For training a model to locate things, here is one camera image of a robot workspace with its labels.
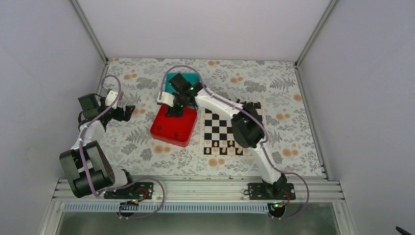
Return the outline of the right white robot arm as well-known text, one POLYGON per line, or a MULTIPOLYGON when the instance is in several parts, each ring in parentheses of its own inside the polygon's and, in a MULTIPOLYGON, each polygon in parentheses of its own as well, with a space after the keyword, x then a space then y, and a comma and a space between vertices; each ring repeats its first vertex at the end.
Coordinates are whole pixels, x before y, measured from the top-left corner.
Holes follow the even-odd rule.
POLYGON ((275 167, 267 147, 268 132, 252 103, 241 104, 225 99, 206 87, 203 81, 191 84, 181 73, 168 83, 175 91, 161 90, 157 97, 158 104, 167 106, 166 116, 181 117, 185 107, 194 105, 230 121, 235 142, 248 149, 255 158, 265 187, 262 196, 278 199, 284 194, 286 174, 275 167))

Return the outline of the red plastic tray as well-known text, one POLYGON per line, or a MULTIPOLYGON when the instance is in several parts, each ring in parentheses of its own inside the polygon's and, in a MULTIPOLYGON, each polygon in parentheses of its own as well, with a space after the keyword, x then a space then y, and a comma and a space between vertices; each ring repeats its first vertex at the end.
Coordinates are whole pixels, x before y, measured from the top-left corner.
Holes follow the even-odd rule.
POLYGON ((187 147, 197 122, 198 112, 185 107, 182 117, 167 117, 167 105, 163 104, 150 128, 155 140, 163 141, 179 147, 187 147))

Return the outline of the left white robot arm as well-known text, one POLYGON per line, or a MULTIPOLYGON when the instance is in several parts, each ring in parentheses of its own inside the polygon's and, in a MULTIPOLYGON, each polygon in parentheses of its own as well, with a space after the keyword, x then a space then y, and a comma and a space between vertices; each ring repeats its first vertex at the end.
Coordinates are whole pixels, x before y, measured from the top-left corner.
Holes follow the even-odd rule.
POLYGON ((112 167, 100 146, 107 124, 111 120, 129 121, 135 109, 134 105, 122 108, 115 104, 95 119, 111 104, 110 97, 98 94, 79 97, 82 111, 78 116, 78 139, 70 150, 59 156, 70 189, 77 198, 99 194, 106 188, 116 188, 123 198, 130 198, 136 193, 137 186, 132 182, 131 174, 125 169, 112 167))

